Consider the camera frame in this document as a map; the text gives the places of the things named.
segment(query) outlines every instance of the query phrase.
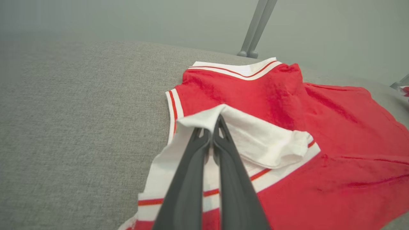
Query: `red garment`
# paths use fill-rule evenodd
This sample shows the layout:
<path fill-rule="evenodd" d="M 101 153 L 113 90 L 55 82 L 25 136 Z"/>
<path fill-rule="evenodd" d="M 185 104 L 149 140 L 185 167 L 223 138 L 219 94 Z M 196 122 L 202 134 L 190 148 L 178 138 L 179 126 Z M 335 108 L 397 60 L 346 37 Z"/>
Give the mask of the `red garment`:
<path fill-rule="evenodd" d="M 314 137 L 321 152 L 258 193 L 273 229 L 380 229 L 409 210 L 409 132 L 367 90 L 303 83 L 297 64 L 259 69 L 193 66 L 176 92 L 184 116 L 227 104 Z M 219 221 L 219 209 L 205 212 L 203 229 L 220 229 Z M 152 225 L 137 221 L 135 229 Z"/>

